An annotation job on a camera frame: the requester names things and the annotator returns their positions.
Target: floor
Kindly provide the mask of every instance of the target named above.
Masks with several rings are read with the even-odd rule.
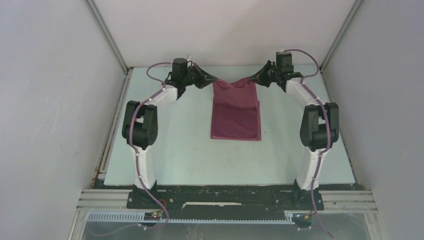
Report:
[[[262,66],[202,67],[228,82],[256,73]],[[303,75],[314,65],[296,65]],[[165,79],[170,67],[157,67],[150,74]],[[320,75],[307,85],[322,99],[327,93]],[[135,68],[124,104],[143,101],[160,88],[146,76],[146,68]],[[260,101],[261,141],[211,139],[212,85],[188,87],[184,95],[158,110],[159,135],[151,148],[154,173],[160,185],[270,185],[292,184],[301,167],[304,146],[299,137],[303,109],[276,84],[257,86]],[[122,117],[113,143],[105,185],[132,185],[135,163],[130,147],[121,136]],[[325,158],[321,184],[351,184],[354,175],[341,138]]]

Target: wall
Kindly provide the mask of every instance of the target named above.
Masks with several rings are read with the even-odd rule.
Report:
[[[1,239],[65,239],[123,72],[84,1],[0,1]]]
[[[360,180],[393,240],[422,239],[424,1],[365,1],[325,69]]]
[[[288,48],[321,62],[354,0],[95,2],[125,62],[148,67],[186,54],[201,66],[264,65]],[[311,63],[294,54],[295,64]]]

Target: gray wall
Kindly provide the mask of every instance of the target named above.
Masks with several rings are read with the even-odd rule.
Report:
[[[324,75],[393,240],[423,239],[424,1],[368,0]]]
[[[1,239],[65,239],[123,72],[83,0],[0,1]]]

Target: metal frame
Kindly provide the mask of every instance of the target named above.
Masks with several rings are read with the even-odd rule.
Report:
[[[115,54],[119,64],[124,72],[127,74],[122,83],[121,90],[114,106],[114,112],[109,125],[109,134],[105,139],[103,145],[103,152],[99,159],[98,165],[95,170],[95,180],[104,180],[106,171],[109,164],[111,149],[113,141],[116,137],[118,122],[120,119],[121,111],[124,106],[123,101],[126,98],[129,83],[132,77],[133,70],[129,69],[126,65],[112,35],[103,20],[99,9],[97,8],[94,0],[84,0],[88,9],[93,15],[95,22],[98,24],[102,34]],[[364,0],[356,0],[353,4],[349,14],[347,15],[342,27],[340,28],[334,42],[332,43],[328,53],[326,54],[323,63],[321,64],[321,76],[327,90],[328,97],[331,99],[328,91],[324,70],[327,67],[334,51],[339,46],[340,41],[345,36],[351,22],[357,15]],[[351,162],[353,174],[355,175],[357,167]],[[87,221],[102,221],[102,222],[129,222],[138,223],[146,212],[153,212],[157,209],[127,209],[128,195],[131,190],[129,189],[84,189],[81,192],[79,202],[77,204],[75,213],[72,218],[71,226],[69,229],[68,240],[81,240],[83,238],[84,229]],[[359,213],[363,214],[368,228],[371,240],[386,240],[387,236],[384,232],[384,227],[381,222],[380,215],[377,210],[374,197],[370,190],[321,190],[322,200],[324,203],[324,210],[320,213],[326,214],[339,214],[339,213]],[[217,223],[238,223],[238,224],[292,224],[291,217],[297,213],[307,213],[309,211],[284,211],[287,218],[280,221],[217,221]],[[171,219],[171,223],[193,223],[189,219]],[[214,221],[204,221],[204,223],[214,223]]]

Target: maroon cloth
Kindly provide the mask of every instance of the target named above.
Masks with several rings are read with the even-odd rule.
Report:
[[[247,77],[213,83],[211,139],[261,140],[261,115],[256,84]]]

